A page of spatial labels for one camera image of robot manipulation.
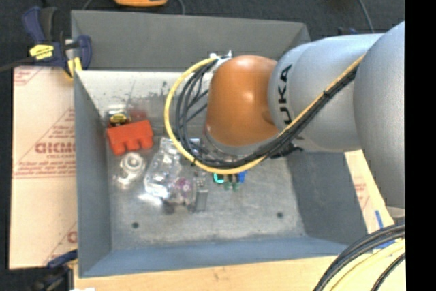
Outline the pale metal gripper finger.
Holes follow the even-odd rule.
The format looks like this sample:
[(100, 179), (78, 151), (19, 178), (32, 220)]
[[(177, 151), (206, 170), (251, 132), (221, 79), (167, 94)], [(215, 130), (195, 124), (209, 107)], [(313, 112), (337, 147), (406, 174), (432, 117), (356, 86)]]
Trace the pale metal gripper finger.
[(196, 180), (195, 212), (206, 210), (208, 198), (208, 186), (204, 179)]

